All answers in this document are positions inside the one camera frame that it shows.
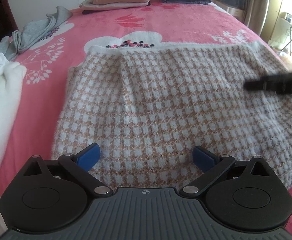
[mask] curtain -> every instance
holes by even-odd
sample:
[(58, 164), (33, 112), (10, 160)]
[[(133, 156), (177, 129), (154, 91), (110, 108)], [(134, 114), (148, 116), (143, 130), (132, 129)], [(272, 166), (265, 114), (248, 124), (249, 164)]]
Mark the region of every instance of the curtain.
[(269, 0), (245, 0), (244, 24), (260, 35), (264, 27)]

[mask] checkered garment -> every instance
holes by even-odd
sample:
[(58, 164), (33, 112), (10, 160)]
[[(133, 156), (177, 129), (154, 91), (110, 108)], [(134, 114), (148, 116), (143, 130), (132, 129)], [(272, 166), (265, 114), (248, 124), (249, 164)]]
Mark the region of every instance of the checkered garment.
[(263, 156), (292, 187), (292, 96), (246, 92), (245, 78), (285, 72), (263, 44), (90, 48), (68, 76), (52, 158), (98, 143), (90, 173), (115, 189), (181, 188), (201, 172), (201, 145), (238, 160)]

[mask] pink blanket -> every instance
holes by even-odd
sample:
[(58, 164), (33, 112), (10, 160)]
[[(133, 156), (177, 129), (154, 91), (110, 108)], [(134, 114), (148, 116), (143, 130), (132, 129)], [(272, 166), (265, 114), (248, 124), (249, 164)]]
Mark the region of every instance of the pink blanket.
[[(0, 195), (30, 156), (50, 158), (68, 69), (84, 60), (90, 46), (149, 48), (167, 43), (240, 44), (258, 39), (214, 4), (168, 5), (151, 0), (144, 8), (74, 13), (16, 59), (28, 71), (0, 169)], [(292, 222), (287, 229), (292, 233)]]

